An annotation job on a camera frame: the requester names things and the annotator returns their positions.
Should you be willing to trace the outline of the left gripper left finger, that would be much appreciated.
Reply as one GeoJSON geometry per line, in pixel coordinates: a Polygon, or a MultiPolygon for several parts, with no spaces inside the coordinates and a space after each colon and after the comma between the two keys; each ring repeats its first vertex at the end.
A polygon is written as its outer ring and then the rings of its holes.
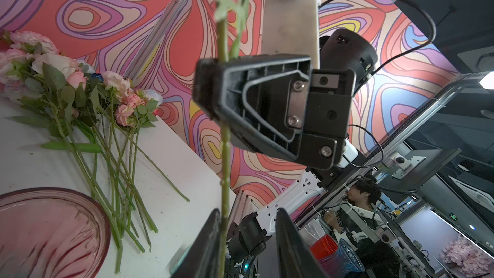
{"type": "Polygon", "coordinates": [[[171,278],[218,277],[220,236],[221,212],[215,208],[171,278]]]}

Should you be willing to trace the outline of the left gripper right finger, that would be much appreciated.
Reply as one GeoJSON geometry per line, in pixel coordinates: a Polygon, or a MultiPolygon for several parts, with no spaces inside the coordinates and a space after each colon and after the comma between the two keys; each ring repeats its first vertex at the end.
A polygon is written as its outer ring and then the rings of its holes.
{"type": "Polygon", "coordinates": [[[275,235],[280,277],[327,277],[284,208],[277,211],[275,235]]]}

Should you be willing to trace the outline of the pink grey glass vase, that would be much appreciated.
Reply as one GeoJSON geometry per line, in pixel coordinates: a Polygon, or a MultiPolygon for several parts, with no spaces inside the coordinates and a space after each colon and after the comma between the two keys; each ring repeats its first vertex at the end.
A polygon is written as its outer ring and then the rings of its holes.
{"type": "Polygon", "coordinates": [[[63,188],[1,195],[1,277],[95,277],[111,231],[93,199],[63,188]]]}

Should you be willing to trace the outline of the pink rose stem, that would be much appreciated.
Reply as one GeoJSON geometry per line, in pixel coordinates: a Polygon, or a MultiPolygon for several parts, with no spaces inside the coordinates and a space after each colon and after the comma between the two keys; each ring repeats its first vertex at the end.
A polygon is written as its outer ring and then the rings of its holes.
{"type": "MultiPolygon", "coordinates": [[[[226,63],[229,59],[236,59],[240,52],[240,42],[246,28],[246,20],[249,13],[249,0],[216,0],[215,20],[217,30],[217,56],[220,63],[226,63]],[[235,12],[236,36],[231,46],[228,45],[228,13],[235,12]]],[[[222,178],[221,178],[221,228],[218,252],[218,277],[225,275],[226,263],[226,239],[228,232],[228,217],[230,213],[230,138],[231,132],[228,124],[223,121],[219,124],[221,129],[221,154],[222,154],[222,178]]]]}

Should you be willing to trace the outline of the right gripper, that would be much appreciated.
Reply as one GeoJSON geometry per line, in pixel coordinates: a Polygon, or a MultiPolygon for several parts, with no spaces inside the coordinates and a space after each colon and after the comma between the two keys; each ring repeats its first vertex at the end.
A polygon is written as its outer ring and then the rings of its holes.
{"type": "Polygon", "coordinates": [[[192,97],[211,120],[230,127],[236,147],[328,170],[342,159],[352,100],[374,75],[377,61],[366,39],[340,28],[320,50],[320,67],[312,75],[307,55],[254,55],[227,63],[200,59],[192,97]],[[303,130],[302,115],[289,127],[293,83],[309,79],[303,130]]]}

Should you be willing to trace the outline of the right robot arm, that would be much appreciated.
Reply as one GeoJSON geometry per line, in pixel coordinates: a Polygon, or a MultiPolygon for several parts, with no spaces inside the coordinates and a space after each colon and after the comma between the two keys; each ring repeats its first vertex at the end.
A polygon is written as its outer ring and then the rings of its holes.
{"type": "Polygon", "coordinates": [[[345,28],[326,38],[320,53],[320,68],[307,55],[292,54],[196,64],[194,102],[229,126],[233,145],[307,167],[269,205],[230,224],[221,277],[250,274],[276,230],[278,212],[287,225],[291,213],[329,187],[333,167],[357,156],[347,139],[351,104],[373,75],[377,53],[345,28]]]}

